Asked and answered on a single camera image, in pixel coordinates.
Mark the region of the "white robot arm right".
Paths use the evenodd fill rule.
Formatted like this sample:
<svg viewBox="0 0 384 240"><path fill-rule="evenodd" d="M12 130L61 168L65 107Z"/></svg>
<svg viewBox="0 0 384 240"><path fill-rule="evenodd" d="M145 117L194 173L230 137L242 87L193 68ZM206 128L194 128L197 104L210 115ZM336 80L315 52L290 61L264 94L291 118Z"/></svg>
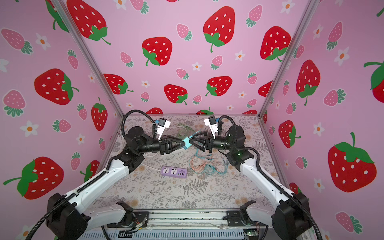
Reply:
<svg viewBox="0 0 384 240"><path fill-rule="evenodd" d="M245 146L246 136L240 126L231 126L225 136L213 135L204 131L192 136L190 144L201 151L223 150L229 163L241 174L248 177L273 206L273 211L265 211L257 203L246 204L244 220L259 222L272 227L282 240L295 240L313 229L321 240L321 231L311 215L309 200L302 194L295 194L286 188L261 166L258 151Z"/></svg>

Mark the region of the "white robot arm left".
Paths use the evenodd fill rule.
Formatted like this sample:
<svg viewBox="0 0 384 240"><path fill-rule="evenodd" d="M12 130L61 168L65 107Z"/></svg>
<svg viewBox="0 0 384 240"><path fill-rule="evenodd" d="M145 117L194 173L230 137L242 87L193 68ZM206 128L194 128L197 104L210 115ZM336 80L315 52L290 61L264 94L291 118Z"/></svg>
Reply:
<svg viewBox="0 0 384 240"><path fill-rule="evenodd" d="M126 147L117 156L111 157L102 171L85 183L66 193L55 194L48 202L47 213L33 226L27 239L33 238L42 224L59 240L77 240L85 232L108 224L129 225L133 209L124 202L118 202L99 212L87 213L89 206L109 187L131 174L144 161L145 153L170 154L182 149L186 142L173 136L163 136L164 127L152 124L152 135L145 134L142 127L129 131L121 130Z"/></svg>

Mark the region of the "teal charger plug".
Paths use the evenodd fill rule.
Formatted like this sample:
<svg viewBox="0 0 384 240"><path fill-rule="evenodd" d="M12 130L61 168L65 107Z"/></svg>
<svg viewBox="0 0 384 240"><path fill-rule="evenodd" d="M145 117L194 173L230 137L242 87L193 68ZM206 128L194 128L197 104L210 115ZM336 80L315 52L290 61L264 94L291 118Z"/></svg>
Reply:
<svg viewBox="0 0 384 240"><path fill-rule="evenodd" d="M188 149L192 144L190 143L190 138L189 137L186 137L183 139L183 142L185 143L185 145L183 146L183 148L186 150Z"/></svg>

